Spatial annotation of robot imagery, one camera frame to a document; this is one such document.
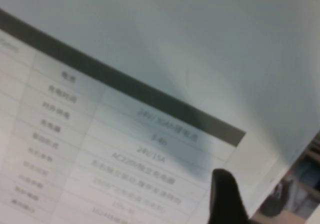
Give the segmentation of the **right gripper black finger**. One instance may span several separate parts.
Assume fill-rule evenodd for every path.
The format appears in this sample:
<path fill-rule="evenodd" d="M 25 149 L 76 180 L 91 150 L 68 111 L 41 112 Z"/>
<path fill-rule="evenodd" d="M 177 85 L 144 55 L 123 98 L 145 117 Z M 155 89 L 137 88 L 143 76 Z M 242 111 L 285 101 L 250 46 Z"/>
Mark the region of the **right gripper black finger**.
<path fill-rule="evenodd" d="M 217 168 L 212 171 L 209 223 L 250 223 L 250 218 L 243 204 L 235 177 L 232 173 L 222 168 Z"/>

